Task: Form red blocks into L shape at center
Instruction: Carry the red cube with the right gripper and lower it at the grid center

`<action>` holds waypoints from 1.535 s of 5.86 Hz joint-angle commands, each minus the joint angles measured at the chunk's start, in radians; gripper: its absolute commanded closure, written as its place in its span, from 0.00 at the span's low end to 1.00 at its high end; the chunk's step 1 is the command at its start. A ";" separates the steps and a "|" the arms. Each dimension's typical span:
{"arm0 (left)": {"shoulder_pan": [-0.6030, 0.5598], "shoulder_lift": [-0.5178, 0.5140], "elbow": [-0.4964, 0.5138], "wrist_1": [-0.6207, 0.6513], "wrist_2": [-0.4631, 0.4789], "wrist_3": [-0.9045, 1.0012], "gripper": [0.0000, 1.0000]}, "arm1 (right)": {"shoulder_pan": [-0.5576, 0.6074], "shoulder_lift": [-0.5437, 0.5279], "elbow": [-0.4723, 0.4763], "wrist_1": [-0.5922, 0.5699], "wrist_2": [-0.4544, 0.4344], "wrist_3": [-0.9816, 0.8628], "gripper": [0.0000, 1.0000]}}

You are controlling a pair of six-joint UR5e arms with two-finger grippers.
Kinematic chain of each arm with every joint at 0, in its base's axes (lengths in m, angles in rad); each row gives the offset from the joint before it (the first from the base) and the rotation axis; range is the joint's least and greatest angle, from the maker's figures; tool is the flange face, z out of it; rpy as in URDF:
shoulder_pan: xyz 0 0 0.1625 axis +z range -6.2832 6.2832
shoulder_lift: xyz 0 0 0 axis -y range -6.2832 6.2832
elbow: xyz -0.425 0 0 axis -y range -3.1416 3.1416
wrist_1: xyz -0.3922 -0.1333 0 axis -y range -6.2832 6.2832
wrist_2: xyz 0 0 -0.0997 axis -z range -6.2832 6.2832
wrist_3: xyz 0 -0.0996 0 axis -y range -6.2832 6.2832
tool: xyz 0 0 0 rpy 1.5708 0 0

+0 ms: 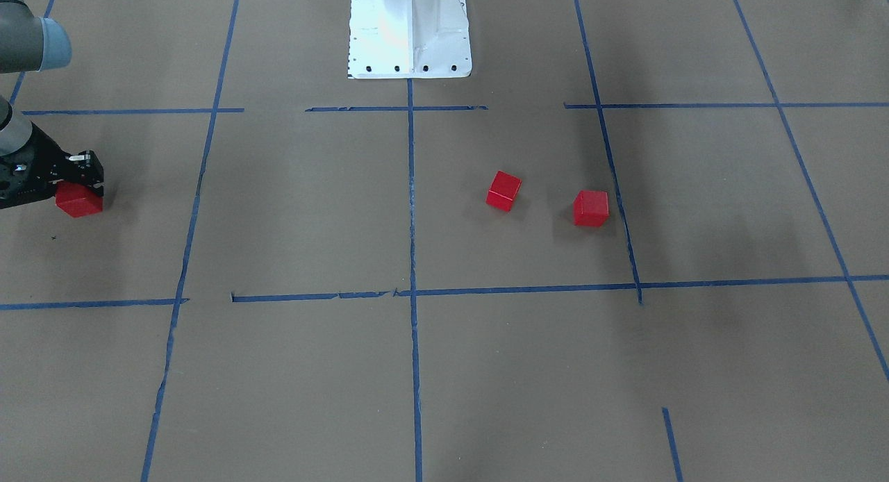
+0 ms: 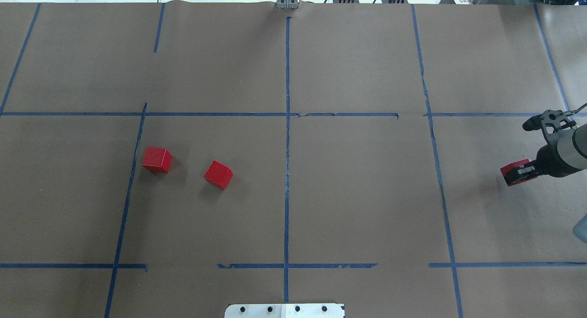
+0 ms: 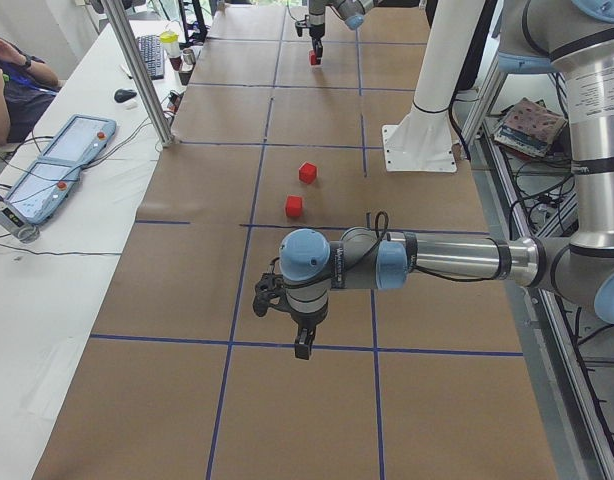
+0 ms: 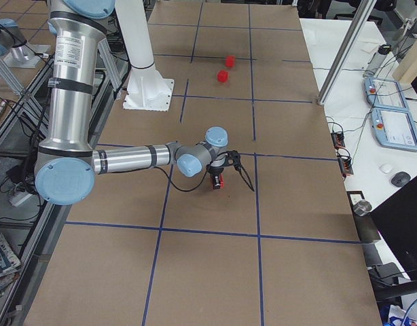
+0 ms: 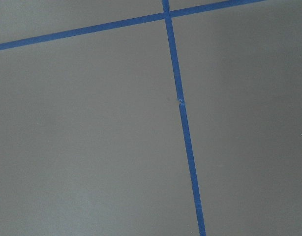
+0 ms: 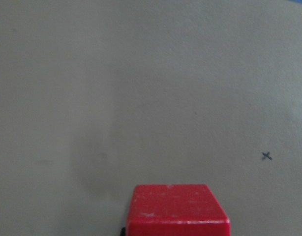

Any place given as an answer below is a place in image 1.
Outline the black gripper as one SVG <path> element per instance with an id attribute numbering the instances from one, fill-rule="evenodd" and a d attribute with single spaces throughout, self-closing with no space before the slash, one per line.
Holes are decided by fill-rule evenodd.
<path id="1" fill-rule="evenodd" d="M 51 199 L 59 181 L 85 185 L 104 197 L 104 169 L 94 151 L 70 155 L 41 128 L 32 127 L 24 146 L 1 158 L 2 209 Z"/>

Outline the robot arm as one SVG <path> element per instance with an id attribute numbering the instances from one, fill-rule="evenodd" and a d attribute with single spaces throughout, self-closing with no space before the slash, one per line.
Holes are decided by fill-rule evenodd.
<path id="1" fill-rule="evenodd" d="M 24 0 L 1 0 L 1 72 L 58 69 L 71 60 L 64 28 Z M 103 210 L 104 169 L 93 151 L 67 153 L 31 119 L 1 99 L 1 207 L 53 199 L 81 218 Z"/>

